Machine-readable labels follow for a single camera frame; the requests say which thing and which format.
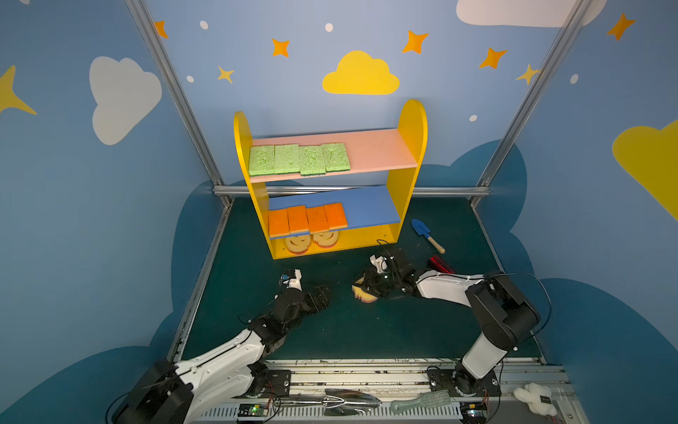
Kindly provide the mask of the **orange sponge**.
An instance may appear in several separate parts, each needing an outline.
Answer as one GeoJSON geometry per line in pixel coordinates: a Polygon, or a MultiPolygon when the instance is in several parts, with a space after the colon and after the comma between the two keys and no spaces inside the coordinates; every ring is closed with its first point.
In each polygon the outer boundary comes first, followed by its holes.
{"type": "Polygon", "coordinates": [[[290,234],[287,210],[270,210],[268,212],[268,236],[274,239],[286,237],[290,234]]]}
{"type": "Polygon", "coordinates": [[[324,211],[330,231],[342,230],[349,226],[342,203],[326,204],[324,211]]]}
{"type": "Polygon", "coordinates": [[[308,231],[311,234],[330,231],[327,215],[323,206],[307,208],[308,231]]]}
{"type": "Polygon", "coordinates": [[[287,208],[290,235],[309,233],[307,208],[304,205],[287,208]]]}

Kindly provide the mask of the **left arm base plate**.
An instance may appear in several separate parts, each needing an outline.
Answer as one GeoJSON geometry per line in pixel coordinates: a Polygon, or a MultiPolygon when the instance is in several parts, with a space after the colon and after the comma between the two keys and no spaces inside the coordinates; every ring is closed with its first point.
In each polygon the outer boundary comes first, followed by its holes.
{"type": "Polygon", "coordinates": [[[289,370],[263,370],[254,375],[254,380],[245,397],[258,399],[288,397],[291,390],[291,371],[289,370]]]}

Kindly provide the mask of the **green sponge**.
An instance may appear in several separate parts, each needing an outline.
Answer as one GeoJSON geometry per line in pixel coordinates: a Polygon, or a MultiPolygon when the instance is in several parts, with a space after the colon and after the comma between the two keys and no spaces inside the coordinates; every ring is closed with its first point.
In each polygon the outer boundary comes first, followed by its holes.
{"type": "Polygon", "coordinates": [[[349,171],[351,162],[344,143],[322,145],[326,172],[349,171]]]}
{"type": "Polygon", "coordinates": [[[252,147],[248,172],[251,177],[275,175],[275,146],[252,147]]]}
{"type": "Polygon", "coordinates": [[[300,172],[298,144],[275,146],[275,175],[296,174],[300,172]]]}
{"type": "Polygon", "coordinates": [[[327,172],[323,146],[300,146],[298,152],[301,176],[324,175],[327,172]]]}

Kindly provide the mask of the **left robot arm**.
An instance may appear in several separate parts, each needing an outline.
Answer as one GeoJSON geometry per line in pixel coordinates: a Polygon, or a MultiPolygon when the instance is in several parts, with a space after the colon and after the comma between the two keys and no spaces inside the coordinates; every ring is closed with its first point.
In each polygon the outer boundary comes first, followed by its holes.
{"type": "Polygon", "coordinates": [[[107,423],[191,423],[227,399],[252,388],[265,372],[261,360],[283,345],[304,317],[328,308],[327,286],[303,291],[283,289],[268,314],[217,348],[171,363],[159,360],[148,369],[107,423]]]}

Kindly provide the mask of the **smiley sponge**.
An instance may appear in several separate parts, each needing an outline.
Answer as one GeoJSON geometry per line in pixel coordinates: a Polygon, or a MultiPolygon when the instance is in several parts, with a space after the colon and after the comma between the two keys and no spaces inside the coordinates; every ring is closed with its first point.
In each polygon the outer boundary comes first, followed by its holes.
{"type": "Polygon", "coordinates": [[[299,235],[284,239],[287,250],[294,255],[305,254],[313,243],[311,235],[299,235]]]}
{"type": "Polygon", "coordinates": [[[363,291],[358,286],[353,285],[353,286],[351,286],[351,289],[352,289],[352,292],[354,294],[354,298],[356,300],[359,300],[359,301],[365,303],[365,304],[371,304],[371,303],[374,303],[377,300],[379,300],[378,297],[376,297],[376,296],[374,296],[370,293],[367,293],[366,291],[363,291]]]}
{"type": "Polygon", "coordinates": [[[314,243],[321,248],[334,247],[339,240],[338,231],[325,231],[313,235],[314,243]]]}

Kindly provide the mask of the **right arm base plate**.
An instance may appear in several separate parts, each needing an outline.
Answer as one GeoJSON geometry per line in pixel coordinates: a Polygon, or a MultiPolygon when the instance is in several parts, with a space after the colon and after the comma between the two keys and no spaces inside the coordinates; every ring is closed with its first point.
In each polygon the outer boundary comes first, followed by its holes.
{"type": "Polygon", "coordinates": [[[451,397],[499,397],[501,386],[498,374],[491,371],[477,379],[462,369],[429,367],[426,375],[431,391],[447,390],[451,397]]]}

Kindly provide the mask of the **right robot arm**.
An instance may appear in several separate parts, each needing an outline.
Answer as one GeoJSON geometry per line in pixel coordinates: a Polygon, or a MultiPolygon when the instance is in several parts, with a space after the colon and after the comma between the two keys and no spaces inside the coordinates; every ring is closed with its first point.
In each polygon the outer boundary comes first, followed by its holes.
{"type": "Polygon", "coordinates": [[[456,365],[454,382],[462,393],[475,392],[508,353],[531,337],[541,320],[509,275],[461,275],[436,267],[419,272],[400,249],[371,256],[370,266],[351,289],[364,303],[400,294],[469,307],[480,335],[456,365]]]}

